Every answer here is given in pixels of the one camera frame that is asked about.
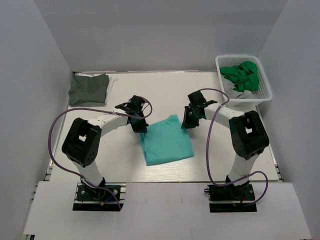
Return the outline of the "teal t-shirt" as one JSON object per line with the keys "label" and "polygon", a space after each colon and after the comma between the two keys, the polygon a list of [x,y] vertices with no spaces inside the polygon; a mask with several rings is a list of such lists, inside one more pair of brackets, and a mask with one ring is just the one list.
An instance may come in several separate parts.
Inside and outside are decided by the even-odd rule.
{"label": "teal t-shirt", "polygon": [[140,146],[147,166],[167,164],[194,154],[192,141],[176,114],[153,123],[139,134]]}

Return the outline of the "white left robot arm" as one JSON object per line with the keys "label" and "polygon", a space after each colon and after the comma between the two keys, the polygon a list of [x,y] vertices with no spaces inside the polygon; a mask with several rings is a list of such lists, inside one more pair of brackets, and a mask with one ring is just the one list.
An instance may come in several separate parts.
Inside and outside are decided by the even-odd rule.
{"label": "white left robot arm", "polygon": [[144,119],[145,100],[122,103],[115,107],[119,114],[103,114],[92,119],[76,118],[62,144],[62,152],[76,166],[85,186],[95,189],[105,186],[105,178],[100,174],[95,159],[101,138],[117,128],[130,125],[134,133],[146,133]]}

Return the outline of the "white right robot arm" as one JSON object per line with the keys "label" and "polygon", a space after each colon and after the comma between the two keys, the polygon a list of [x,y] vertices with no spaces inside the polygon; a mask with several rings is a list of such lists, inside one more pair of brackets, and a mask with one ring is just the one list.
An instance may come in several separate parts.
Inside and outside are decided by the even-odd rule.
{"label": "white right robot arm", "polygon": [[[202,104],[189,104],[184,107],[183,129],[192,129],[199,126],[201,119],[210,121],[206,146],[205,160],[207,174],[211,183],[216,187],[242,186],[249,182],[251,176],[265,173],[252,171],[252,168],[260,156],[270,144],[269,137],[262,124],[259,114],[254,111],[238,111],[228,108],[214,100]],[[213,123],[219,123],[229,129],[235,158],[225,183],[217,183],[213,180],[210,171],[210,139]]]}

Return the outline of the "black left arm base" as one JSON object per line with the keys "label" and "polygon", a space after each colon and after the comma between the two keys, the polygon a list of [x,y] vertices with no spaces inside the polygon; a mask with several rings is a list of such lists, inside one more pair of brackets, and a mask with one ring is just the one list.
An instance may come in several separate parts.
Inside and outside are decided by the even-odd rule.
{"label": "black left arm base", "polygon": [[[109,189],[116,196],[122,208],[126,197],[125,183],[110,183],[106,184],[105,188]],[[106,190],[99,189],[97,194],[90,190],[82,183],[78,183],[74,195],[73,211],[80,212],[120,212],[117,201]]]}

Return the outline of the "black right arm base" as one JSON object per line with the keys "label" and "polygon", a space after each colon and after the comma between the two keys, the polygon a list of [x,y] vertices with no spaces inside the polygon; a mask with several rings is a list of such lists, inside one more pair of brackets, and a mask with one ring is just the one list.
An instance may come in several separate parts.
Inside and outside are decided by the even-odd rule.
{"label": "black right arm base", "polygon": [[250,183],[223,187],[211,184],[204,189],[204,193],[208,195],[210,213],[257,212],[255,193]]}

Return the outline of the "crumpled grey t-shirt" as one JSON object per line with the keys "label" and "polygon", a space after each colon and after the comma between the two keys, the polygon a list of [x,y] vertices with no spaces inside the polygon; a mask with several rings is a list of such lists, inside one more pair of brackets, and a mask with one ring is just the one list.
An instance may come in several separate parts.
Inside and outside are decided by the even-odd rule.
{"label": "crumpled grey t-shirt", "polygon": [[222,84],[224,92],[230,99],[256,99],[256,95],[249,90],[245,90],[244,92],[234,90],[234,84],[227,79],[223,78]]}

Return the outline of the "white plastic basket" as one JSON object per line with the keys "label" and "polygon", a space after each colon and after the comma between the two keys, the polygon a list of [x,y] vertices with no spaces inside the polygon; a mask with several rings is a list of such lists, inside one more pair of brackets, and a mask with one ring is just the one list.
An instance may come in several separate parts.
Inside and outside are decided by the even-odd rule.
{"label": "white plastic basket", "polygon": [[273,97],[271,88],[266,77],[265,71],[259,61],[259,59],[253,55],[219,55],[215,58],[218,79],[220,83],[221,90],[225,92],[222,80],[225,79],[221,73],[221,67],[231,67],[240,65],[245,61],[250,61],[256,64],[258,68],[259,77],[259,87],[258,90],[254,92],[256,98],[251,99],[230,99],[228,106],[248,106],[248,105],[258,105],[262,102],[270,101]]}

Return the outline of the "crumpled green t-shirt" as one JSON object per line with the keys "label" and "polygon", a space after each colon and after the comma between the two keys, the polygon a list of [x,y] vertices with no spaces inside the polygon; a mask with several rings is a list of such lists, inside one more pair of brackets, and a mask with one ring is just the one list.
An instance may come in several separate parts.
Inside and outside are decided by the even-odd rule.
{"label": "crumpled green t-shirt", "polygon": [[220,67],[219,70],[221,75],[233,84],[233,90],[236,92],[250,91],[254,93],[259,89],[258,67],[251,61]]}

